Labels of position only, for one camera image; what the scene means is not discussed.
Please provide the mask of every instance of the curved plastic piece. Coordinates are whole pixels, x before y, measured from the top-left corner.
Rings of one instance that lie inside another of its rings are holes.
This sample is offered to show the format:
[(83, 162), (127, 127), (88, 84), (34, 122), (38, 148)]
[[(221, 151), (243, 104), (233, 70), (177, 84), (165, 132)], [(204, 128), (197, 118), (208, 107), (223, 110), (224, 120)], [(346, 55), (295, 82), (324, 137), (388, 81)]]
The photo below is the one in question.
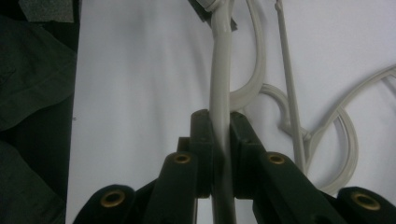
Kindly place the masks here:
[(248, 105), (254, 97), (259, 94), (260, 88), (264, 81), (265, 70), (265, 50), (263, 43), (262, 24), (256, 9), (254, 0), (247, 0), (247, 6), (250, 11), (250, 17), (253, 22), (254, 34), (256, 39), (256, 63), (254, 66), (253, 75), (250, 80), (240, 89), (231, 92), (230, 94), (230, 109), (237, 111)]
[[(271, 96), (276, 100), (277, 105), (280, 109), (280, 123), (279, 128), (291, 136), (291, 124), (290, 124), (290, 110), (288, 104), (288, 97), (282, 90), (278, 89), (275, 86), (269, 84), (262, 84), (262, 88), (260, 89), (260, 93)], [(308, 140), (311, 138), (311, 134), (305, 128), (300, 128), (301, 133), (303, 135), (304, 140)]]
[[(300, 128), (301, 132), (304, 134), (304, 151), (306, 158), (306, 168), (309, 169), (309, 165), (313, 159), (318, 143), (320, 142), (323, 134), (328, 129), (330, 124), (332, 124), (336, 119), (340, 119), (343, 130), (346, 134), (347, 139), (347, 155), (346, 155), (346, 163), (344, 167), (341, 169), (341, 172), (330, 181), (330, 183), (321, 188), (322, 191), (327, 192), (329, 194), (334, 194), (340, 188), (344, 187), (350, 178), (353, 176), (357, 163), (358, 163), (358, 154), (359, 154), (359, 146), (358, 146), (358, 137), (356, 135), (355, 128), (353, 126), (352, 120), (349, 115), (345, 111), (344, 107), (355, 97), (359, 92), (363, 91), (368, 86), (374, 84), (378, 80), (393, 76), (396, 77), (396, 64), (388, 67), (368, 79), (364, 80), (361, 84), (355, 87), (350, 93), (343, 98), (339, 104), (337, 104), (332, 113), (326, 118), (322, 120), (322, 125), (320, 125), (314, 132), (309, 133), (307, 130)], [(270, 95), (273, 97), (281, 112), (281, 122), (280, 128), (285, 132), (290, 134), (290, 126), (288, 126), (289, 122), (289, 105), (287, 103), (288, 98), (280, 89), (268, 85), (263, 84), (260, 93)]]

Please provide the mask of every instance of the metal grommet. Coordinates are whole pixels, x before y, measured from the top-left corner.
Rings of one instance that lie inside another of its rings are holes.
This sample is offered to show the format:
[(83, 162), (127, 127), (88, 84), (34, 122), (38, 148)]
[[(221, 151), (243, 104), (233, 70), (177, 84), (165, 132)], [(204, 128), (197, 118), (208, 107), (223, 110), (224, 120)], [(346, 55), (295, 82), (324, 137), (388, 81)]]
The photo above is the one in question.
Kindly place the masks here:
[(351, 195), (353, 202), (358, 204), (360, 207), (363, 207), (367, 210), (378, 211), (381, 208), (381, 204), (372, 198), (371, 196), (360, 193), (360, 192), (353, 192)]
[(274, 163), (274, 164), (277, 164), (277, 165), (285, 163), (285, 158), (283, 158), (281, 155), (277, 155), (277, 154), (268, 155), (268, 160), (271, 163)]
[(121, 204), (125, 200), (125, 193), (120, 189), (113, 189), (103, 195), (100, 204), (103, 207), (110, 208)]
[(188, 162), (190, 162), (190, 160), (191, 160), (191, 157), (187, 154), (177, 154), (174, 157), (175, 163), (180, 163), (180, 164), (188, 163)]

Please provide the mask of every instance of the black clamp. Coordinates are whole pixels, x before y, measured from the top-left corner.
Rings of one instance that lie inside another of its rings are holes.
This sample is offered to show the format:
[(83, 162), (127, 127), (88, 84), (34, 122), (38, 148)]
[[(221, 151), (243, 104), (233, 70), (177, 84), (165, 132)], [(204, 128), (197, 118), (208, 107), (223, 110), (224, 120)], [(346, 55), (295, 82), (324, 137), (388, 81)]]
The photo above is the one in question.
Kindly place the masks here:
[[(253, 200), (259, 224), (394, 224), (396, 207), (361, 188), (335, 199), (317, 190), (285, 155), (265, 151), (247, 118), (231, 114), (233, 194)], [(191, 137), (179, 138), (158, 179), (134, 191), (112, 185), (98, 190), (75, 224), (191, 224), (198, 198), (210, 195), (216, 142), (207, 110), (191, 116)]]

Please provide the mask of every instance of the white backdrop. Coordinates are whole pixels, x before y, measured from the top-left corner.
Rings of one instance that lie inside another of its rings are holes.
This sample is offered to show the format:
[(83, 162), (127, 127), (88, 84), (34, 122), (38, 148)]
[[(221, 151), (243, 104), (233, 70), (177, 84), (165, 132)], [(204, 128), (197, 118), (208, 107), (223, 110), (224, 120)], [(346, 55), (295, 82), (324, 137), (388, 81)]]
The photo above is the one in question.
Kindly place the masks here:
[[(265, 35), (265, 82), (286, 91), (274, 0), (258, 3)], [(302, 125), (313, 131), (338, 99), (396, 63), (393, 0), (285, 0), (291, 64)], [(248, 7), (236, 1), (231, 88), (248, 81), (255, 61)], [(67, 220), (100, 188), (139, 189), (156, 178), (190, 115), (208, 108), (213, 40), (187, 0), (83, 1), (70, 158)], [(360, 145), (349, 186), (396, 203), (396, 79), (376, 83), (346, 108)], [(279, 110), (267, 96), (246, 109), (264, 146), (292, 157)], [(318, 147), (311, 180), (320, 185), (340, 165), (345, 141), (331, 128)], [(199, 223), (212, 223), (200, 201)], [(255, 223), (251, 202), (237, 202), (239, 223)]]

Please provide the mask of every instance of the gray cloth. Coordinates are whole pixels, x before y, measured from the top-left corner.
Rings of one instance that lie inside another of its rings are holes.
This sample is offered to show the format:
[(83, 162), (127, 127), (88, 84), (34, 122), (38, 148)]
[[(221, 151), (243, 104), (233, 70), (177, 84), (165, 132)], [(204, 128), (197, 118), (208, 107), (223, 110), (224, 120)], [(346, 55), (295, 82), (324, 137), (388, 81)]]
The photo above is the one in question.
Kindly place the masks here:
[(0, 223), (62, 224), (65, 203), (21, 158), (0, 141)]
[[(76, 58), (42, 28), (0, 16), (0, 131), (71, 96)], [(64, 219), (65, 202), (15, 147), (0, 141), (0, 223), (61, 224)]]
[(42, 28), (0, 16), (0, 131), (70, 96), (76, 58)]

